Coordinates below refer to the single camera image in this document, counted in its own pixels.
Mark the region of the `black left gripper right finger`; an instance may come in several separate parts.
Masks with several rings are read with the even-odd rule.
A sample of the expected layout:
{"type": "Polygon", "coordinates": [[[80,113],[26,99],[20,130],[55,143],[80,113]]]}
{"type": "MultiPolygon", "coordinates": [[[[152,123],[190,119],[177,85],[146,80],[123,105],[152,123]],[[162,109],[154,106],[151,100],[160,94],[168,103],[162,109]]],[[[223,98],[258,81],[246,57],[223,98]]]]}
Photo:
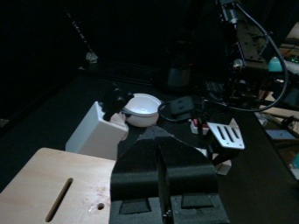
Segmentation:
{"type": "Polygon", "coordinates": [[[211,161],[160,128],[154,143],[163,224],[230,224],[211,161]]]}

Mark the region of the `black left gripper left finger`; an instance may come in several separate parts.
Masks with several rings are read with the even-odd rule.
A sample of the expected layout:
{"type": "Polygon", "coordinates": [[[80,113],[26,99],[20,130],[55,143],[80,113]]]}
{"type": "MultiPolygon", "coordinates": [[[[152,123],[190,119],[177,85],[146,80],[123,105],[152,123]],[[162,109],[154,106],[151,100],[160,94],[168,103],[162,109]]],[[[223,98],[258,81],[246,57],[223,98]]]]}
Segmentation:
{"type": "Polygon", "coordinates": [[[156,149],[155,129],[148,128],[116,160],[108,224],[163,224],[156,149]]]}

